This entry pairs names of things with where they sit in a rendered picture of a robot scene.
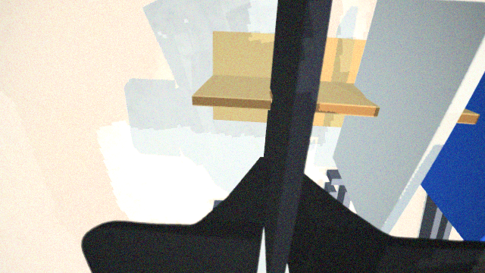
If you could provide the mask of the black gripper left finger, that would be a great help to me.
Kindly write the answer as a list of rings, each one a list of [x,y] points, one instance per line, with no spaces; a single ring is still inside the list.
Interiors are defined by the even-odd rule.
[[[81,249],[91,273],[257,273],[271,168],[260,157],[231,193],[192,224],[106,221]]]

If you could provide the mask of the blue board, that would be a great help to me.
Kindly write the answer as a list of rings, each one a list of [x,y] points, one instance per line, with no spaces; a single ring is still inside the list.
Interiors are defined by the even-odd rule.
[[[420,186],[463,240],[485,241],[485,71],[465,109],[477,123],[456,123]]]

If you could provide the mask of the tan slotted board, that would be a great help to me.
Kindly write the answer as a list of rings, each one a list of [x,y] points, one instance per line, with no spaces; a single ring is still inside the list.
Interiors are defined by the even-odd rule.
[[[380,106],[355,86],[366,40],[327,38],[313,126],[342,127],[345,115],[377,118]],[[274,33],[213,31],[213,75],[192,105],[213,119],[267,123],[271,110]]]

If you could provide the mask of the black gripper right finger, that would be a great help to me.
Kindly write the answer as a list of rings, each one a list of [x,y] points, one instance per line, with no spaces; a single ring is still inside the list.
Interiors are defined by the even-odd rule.
[[[485,273],[485,241],[397,237],[304,174],[289,273]]]

